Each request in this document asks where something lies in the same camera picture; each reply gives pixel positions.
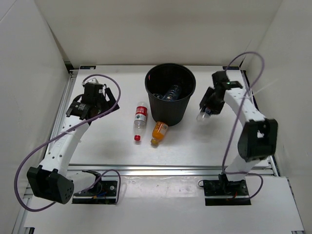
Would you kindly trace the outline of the blue label pepsi bottle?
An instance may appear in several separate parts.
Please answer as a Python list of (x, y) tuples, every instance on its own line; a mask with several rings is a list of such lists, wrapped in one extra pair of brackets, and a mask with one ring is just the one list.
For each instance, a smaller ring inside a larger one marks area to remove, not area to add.
[(211, 117), (211, 110), (207, 107), (203, 107), (196, 117), (196, 120), (200, 124), (207, 124)]

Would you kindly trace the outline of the crushed clear blue bottle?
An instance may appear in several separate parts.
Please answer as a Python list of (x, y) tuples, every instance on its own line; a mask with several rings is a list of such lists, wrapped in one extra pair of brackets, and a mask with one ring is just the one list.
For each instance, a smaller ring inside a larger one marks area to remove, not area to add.
[(180, 85), (172, 85), (164, 95), (154, 93), (153, 96), (164, 101), (176, 101), (178, 100), (181, 92), (182, 87)]

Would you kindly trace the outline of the red label water bottle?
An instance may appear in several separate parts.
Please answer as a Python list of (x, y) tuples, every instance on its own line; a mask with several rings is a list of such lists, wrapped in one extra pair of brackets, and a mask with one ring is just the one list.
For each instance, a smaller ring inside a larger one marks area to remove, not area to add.
[(137, 104), (135, 118), (134, 118), (134, 141), (139, 142), (146, 129), (146, 122), (148, 116), (147, 103), (141, 101)]

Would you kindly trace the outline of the orange juice bottle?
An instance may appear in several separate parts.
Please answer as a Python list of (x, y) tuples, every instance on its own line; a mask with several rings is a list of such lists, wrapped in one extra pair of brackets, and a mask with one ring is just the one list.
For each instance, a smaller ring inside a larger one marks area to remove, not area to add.
[(169, 127), (167, 124), (165, 124), (164, 122), (158, 121), (152, 131), (151, 144), (154, 146), (158, 146), (159, 143), (164, 139), (168, 128)]

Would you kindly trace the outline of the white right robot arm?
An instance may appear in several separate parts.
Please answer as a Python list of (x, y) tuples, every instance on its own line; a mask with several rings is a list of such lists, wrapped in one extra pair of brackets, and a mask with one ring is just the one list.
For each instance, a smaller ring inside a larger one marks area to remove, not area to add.
[(219, 190), (230, 195), (237, 188), (236, 182), (242, 181), (254, 165), (275, 153), (278, 123), (260, 113), (247, 98), (247, 90), (239, 81), (229, 80), (226, 71), (213, 73), (212, 80), (213, 87), (207, 89), (200, 102), (197, 121), (207, 122), (227, 104), (236, 114), (235, 124), (243, 127), (237, 143), (238, 155), (223, 167), (225, 179), (219, 182)]

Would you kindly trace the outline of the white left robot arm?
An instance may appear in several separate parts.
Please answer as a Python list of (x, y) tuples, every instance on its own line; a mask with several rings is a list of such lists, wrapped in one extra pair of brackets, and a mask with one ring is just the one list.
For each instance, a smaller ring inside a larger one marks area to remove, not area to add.
[(27, 179), (33, 194), (53, 203), (66, 204), (77, 193), (97, 195), (102, 190), (101, 174), (82, 171), (67, 177), (69, 162), (91, 123), (118, 110), (116, 99), (105, 84), (84, 82), (83, 94), (74, 98), (64, 119), (64, 131), (52, 139), (52, 148)]

